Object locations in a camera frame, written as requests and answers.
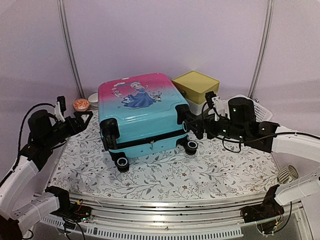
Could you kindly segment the pink and teal kids suitcase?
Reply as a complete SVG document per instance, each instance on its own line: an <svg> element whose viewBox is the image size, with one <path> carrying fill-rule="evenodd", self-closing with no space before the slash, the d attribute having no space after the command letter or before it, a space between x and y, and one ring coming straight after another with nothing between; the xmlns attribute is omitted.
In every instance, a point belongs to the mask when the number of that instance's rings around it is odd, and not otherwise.
<svg viewBox="0 0 320 240"><path fill-rule="evenodd" d="M178 145L188 155L196 153L198 144L188 139L193 120L189 104L167 75L107 81L97 93L101 140L118 171L128 171L130 159Z"/></svg>

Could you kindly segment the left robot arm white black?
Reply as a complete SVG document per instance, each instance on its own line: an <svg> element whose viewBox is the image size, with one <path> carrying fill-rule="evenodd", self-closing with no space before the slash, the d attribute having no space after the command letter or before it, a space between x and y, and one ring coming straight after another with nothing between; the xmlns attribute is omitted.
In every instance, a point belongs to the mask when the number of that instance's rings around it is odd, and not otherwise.
<svg viewBox="0 0 320 240"><path fill-rule="evenodd" d="M92 111L75 112L74 117L55 116L42 109L28 119L29 138L18 152L17 162L0 183L0 238L21 240L28 230L45 216L57 212L63 217L74 213L68 191L48 187L44 193L18 210L14 206L27 184L43 169L54 149L69 137L84 131Z"/></svg>

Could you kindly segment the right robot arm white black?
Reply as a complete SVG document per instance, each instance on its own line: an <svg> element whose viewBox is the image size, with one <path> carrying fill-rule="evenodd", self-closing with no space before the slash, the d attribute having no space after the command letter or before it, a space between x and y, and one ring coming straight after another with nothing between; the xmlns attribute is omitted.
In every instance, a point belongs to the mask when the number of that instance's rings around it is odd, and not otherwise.
<svg viewBox="0 0 320 240"><path fill-rule="evenodd" d="M237 96L228 100L224 115L217 111L218 97L208 92L206 105L213 114L195 116L189 109L179 114L183 129L193 131L198 139L220 139L266 153L281 153L318 162L320 138L310 133L298 132L271 121L257 121L255 103L250 98ZM320 169L288 183L276 184L268 189L262 203L241 209L245 221L256 221L283 214L283 206L320 191Z"/></svg>

